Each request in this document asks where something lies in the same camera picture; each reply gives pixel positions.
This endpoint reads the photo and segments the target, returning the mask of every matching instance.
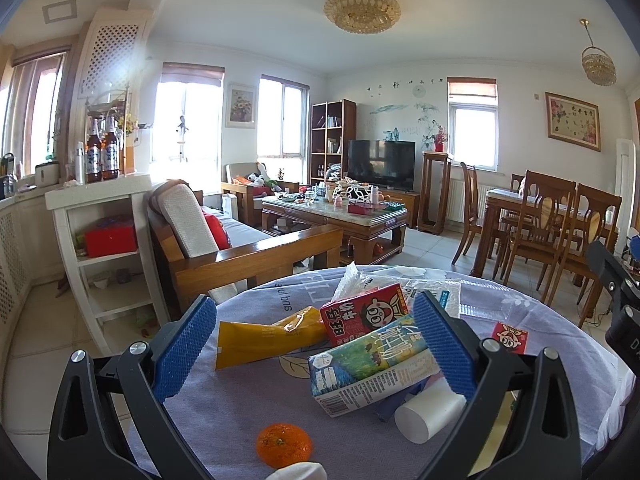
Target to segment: silver screw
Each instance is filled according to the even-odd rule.
[[[555,361],[559,357],[558,351],[555,348],[551,348],[551,346],[546,347],[544,352],[545,356],[549,359],[552,359],[553,361]]]
[[[129,347],[129,352],[132,353],[133,355],[142,354],[142,352],[144,352],[145,350],[146,350],[146,343],[143,343],[142,341],[133,343],[133,345]]]
[[[84,359],[85,355],[86,353],[84,352],[84,350],[76,350],[71,354],[71,360],[75,363],[79,363],[80,361],[82,361],[82,359]]]
[[[482,341],[482,346],[489,352],[497,352],[500,349],[500,343],[495,339],[485,339]]]

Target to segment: purple tablecloth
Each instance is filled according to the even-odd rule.
[[[306,272],[248,290],[221,304],[218,319],[271,324],[305,306],[319,307],[331,299],[343,273],[344,268]],[[443,276],[441,270],[427,270],[421,278]],[[529,331],[527,354],[538,354],[545,346],[559,351],[574,393],[585,458],[615,393],[616,358],[537,300],[455,272],[446,272],[446,277],[462,280],[461,317],[480,338],[489,337],[500,320]],[[264,480],[270,475],[273,470],[256,456],[255,439],[276,422],[295,424],[309,434],[314,442],[311,460],[324,466],[330,480],[413,479],[450,431],[445,428],[416,445],[399,433],[393,420],[380,422],[371,406],[329,418],[311,397],[303,366],[305,357],[318,350],[215,371],[216,333],[180,393],[164,404],[216,480]],[[155,472],[133,426],[128,440],[138,463]]]

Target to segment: orange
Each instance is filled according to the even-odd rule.
[[[264,428],[255,441],[260,460],[274,469],[308,462],[313,448],[308,434],[293,424],[272,424]]]

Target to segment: sofa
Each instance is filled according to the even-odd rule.
[[[231,248],[219,250],[203,212],[221,222]],[[162,184],[148,197],[154,256],[172,319],[199,294],[217,304],[243,290],[290,276],[309,257],[312,269],[338,267],[342,229],[320,226],[271,237],[219,211],[203,207],[202,195],[181,180]]]
[[[234,184],[233,179],[237,176],[248,176],[252,173],[260,176],[271,177],[267,174],[265,166],[259,162],[238,162],[225,166],[226,182],[222,182],[223,193],[231,193],[238,197],[238,218],[249,226],[262,225],[262,197],[254,196],[253,186]],[[287,182],[286,180],[275,180],[278,186],[288,193],[297,193],[300,188],[299,182]]]

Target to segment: small red packet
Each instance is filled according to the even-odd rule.
[[[327,303],[320,309],[332,346],[353,341],[408,313],[399,283]]]
[[[495,324],[492,339],[502,343],[509,352],[524,354],[529,332],[498,322]]]

